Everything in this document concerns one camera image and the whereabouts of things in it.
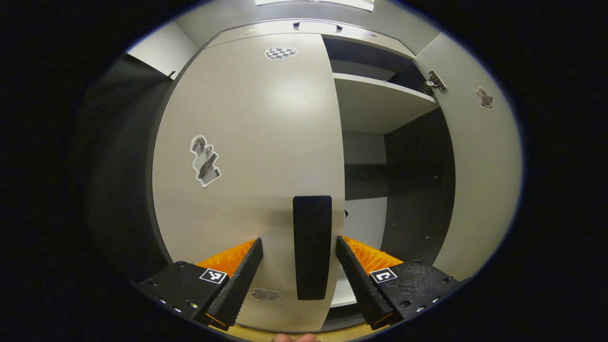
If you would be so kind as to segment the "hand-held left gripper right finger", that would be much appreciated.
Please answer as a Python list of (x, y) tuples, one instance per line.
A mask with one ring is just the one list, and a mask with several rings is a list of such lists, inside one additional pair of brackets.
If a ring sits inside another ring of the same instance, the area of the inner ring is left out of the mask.
[(346, 236), (337, 237), (336, 257), (373, 330), (412, 320), (463, 285), (421, 260), (402, 261)]

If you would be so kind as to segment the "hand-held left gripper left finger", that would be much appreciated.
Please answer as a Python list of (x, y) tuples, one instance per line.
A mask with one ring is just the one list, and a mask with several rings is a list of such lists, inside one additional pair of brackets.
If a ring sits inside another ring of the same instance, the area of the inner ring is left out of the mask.
[(235, 325), (263, 259), (260, 238), (202, 263), (178, 261), (135, 284), (135, 288), (185, 320), (228, 331)]

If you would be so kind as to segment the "black door handle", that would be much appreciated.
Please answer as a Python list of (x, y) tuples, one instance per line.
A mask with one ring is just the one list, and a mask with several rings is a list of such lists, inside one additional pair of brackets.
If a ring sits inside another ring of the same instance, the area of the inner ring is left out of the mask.
[(295, 196), (292, 206), (297, 299), (324, 300), (332, 249), (332, 198)]

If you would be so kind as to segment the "beige double-door shoe cabinet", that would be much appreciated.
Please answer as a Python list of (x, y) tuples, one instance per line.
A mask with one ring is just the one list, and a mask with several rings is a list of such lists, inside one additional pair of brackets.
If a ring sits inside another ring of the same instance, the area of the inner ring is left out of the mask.
[[(308, 20), (282, 19), (229, 29), (202, 50), (249, 37), (308, 33), (293, 28), (293, 23), (298, 21)], [(343, 26), (341, 33), (315, 34), (323, 38), (333, 74), (366, 76), (408, 87), (437, 100), (434, 89), (425, 91), (428, 76), (415, 65), (418, 53), (413, 54), (393, 37), (342, 22), (329, 22)], [(152, 134), (152, 158), (159, 125)], [(341, 236), (402, 261), (417, 259), (434, 266), (447, 237), (455, 196), (454, 154), (441, 107), (388, 134), (342, 130), (342, 143), (345, 207)], [(339, 263), (337, 279), (340, 277), (346, 275)], [(330, 308), (322, 327), (330, 314), (343, 308), (360, 311), (358, 303)]]

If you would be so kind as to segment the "beige shoe cabinet door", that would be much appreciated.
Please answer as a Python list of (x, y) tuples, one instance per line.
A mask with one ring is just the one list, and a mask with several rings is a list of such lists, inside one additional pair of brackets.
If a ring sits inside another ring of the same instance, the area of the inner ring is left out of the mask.
[(524, 153), (511, 98), (465, 46), (439, 33), (415, 65), (434, 71), (455, 162), (452, 216), (434, 267), (458, 281), (473, 277), (504, 240), (523, 186)]
[[(264, 256), (237, 323), (321, 329), (345, 207), (341, 118), (322, 36), (279, 33), (205, 48), (161, 117), (152, 198), (171, 259), (194, 264), (261, 238)], [(322, 195), (332, 198), (326, 297), (299, 301), (292, 201)]]

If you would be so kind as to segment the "beige cabinet shelf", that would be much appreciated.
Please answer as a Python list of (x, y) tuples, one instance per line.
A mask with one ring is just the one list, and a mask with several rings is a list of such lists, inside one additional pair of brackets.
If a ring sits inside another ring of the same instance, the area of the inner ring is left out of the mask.
[(338, 72), (333, 78), (344, 132), (388, 134), (439, 108), (408, 87)]
[(337, 279), (330, 308), (356, 304), (357, 300), (346, 277)]

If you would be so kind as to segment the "metal door hinge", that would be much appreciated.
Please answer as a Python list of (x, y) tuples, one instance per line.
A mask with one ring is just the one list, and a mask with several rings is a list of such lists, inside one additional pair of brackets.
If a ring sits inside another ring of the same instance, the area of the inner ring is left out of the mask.
[(427, 89), (438, 89), (440, 92), (447, 90), (445, 82), (441, 80), (439, 75), (434, 70), (428, 72), (428, 80), (424, 82), (424, 86), (425, 91), (427, 91)]

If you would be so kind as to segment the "black backdrop cloth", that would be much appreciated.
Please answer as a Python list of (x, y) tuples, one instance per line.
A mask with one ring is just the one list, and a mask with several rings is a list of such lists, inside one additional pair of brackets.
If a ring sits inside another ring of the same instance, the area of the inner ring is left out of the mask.
[(120, 278), (136, 283), (169, 264), (152, 227), (150, 177), (152, 131), (170, 86), (163, 73), (124, 54), (82, 104), (85, 218)]

